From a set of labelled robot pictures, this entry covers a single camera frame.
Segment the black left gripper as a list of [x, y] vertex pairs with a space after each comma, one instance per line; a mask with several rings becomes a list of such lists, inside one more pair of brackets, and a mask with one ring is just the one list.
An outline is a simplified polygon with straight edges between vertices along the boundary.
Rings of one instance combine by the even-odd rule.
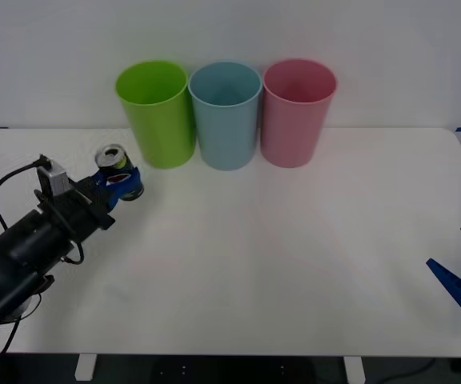
[[[141, 175], [137, 167], [122, 181], [110, 184], [109, 177], [110, 174], [101, 169], [92, 175], [95, 187], [106, 188], [110, 193], [107, 202], [109, 211], [127, 195], [133, 199], [141, 196]], [[34, 194], [42, 212], [74, 242], [84, 242], [97, 230], [108, 230], [115, 224], [105, 202], [100, 204], [97, 194], [82, 187], [76, 186], [57, 197], [47, 196], [37, 189]]]

